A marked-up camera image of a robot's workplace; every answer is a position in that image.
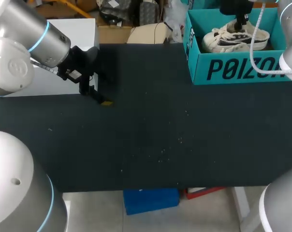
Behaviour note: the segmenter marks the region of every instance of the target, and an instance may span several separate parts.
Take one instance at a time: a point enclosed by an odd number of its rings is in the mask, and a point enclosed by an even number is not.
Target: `white cable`
[[[260,12],[260,15],[259,15],[259,18],[258,18],[258,21],[257,21],[257,25],[256,25],[256,27],[254,29],[254,32],[253,32],[253,35],[252,35],[252,39],[251,39],[251,43],[250,43],[250,53],[249,53],[249,55],[250,55],[251,65],[252,65],[252,67],[253,67],[253,69],[255,71],[257,71],[258,73],[262,73],[262,74],[292,74],[292,70],[285,70],[285,71],[281,71],[281,70],[276,70],[276,71],[261,70],[254,63],[254,60],[253,60],[254,38],[256,37],[256,34],[257,34],[257,31],[258,31],[258,28],[259,28],[259,25],[260,25],[260,22],[261,22],[261,19],[262,19],[262,15],[263,15],[264,9],[265,9],[265,3],[263,3],[263,5],[262,5],[261,12]]]
[[[38,66],[38,67],[40,67],[40,68],[42,68],[42,69],[45,69],[45,70],[47,70],[47,71],[49,71],[49,72],[51,72],[51,73],[53,73],[53,74],[56,74],[56,75],[57,75],[57,73],[58,73],[58,71],[53,70],[53,69],[51,69],[51,68],[49,68],[49,67],[47,67],[47,66],[44,66],[44,65],[42,65],[42,64],[40,64],[40,63],[38,63],[38,62],[35,62],[35,61],[33,61],[33,60],[31,60],[31,64],[34,64],[35,66]]]

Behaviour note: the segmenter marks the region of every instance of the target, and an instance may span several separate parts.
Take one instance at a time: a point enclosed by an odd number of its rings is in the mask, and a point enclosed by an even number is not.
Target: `teal box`
[[[259,14],[260,9],[253,9],[249,14],[253,25],[256,25]],[[192,82],[195,85],[211,85],[290,81],[284,75],[266,75],[254,71],[249,52],[201,53],[197,37],[202,40],[213,28],[221,28],[234,18],[221,14],[218,9],[188,11],[183,45]],[[286,42],[277,17],[277,8],[265,9],[259,28],[270,33],[274,50],[254,51],[255,62],[260,69],[278,70],[279,58],[286,48]]]
[[[220,0],[181,0],[191,9],[213,9],[220,6]]]

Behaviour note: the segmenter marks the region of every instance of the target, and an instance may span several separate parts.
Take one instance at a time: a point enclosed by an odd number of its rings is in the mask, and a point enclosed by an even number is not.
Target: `red object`
[[[190,200],[190,199],[193,199],[193,198],[196,198],[196,197],[204,196],[204,195],[209,194],[211,192],[219,191],[221,189],[225,189],[225,187],[206,188],[205,190],[200,190],[200,191],[193,192],[193,193],[188,193],[188,191],[186,189],[185,190],[185,195]]]

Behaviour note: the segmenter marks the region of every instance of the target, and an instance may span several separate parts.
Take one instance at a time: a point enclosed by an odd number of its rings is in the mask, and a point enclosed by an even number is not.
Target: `plastic bag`
[[[170,0],[169,7],[166,7],[164,15],[164,22],[173,30],[171,34],[172,42],[181,43],[182,33],[186,23],[186,14],[188,5],[183,4],[180,0]]]

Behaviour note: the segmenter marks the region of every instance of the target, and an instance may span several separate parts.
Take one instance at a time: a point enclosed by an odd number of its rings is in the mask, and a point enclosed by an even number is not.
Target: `shoelace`
[[[212,32],[218,33],[218,35],[214,36],[214,39],[209,43],[209,45],[212,44],[214,41],[218,42],[220,39],[224,39],[224,40],[233,39],[235,35],[243,35],[243,33],[240,33],[240,32],[231,34],[227,31],[227,27],[228,27],[228,24],[224,25],[220,29],[218,28],[212,29]]]

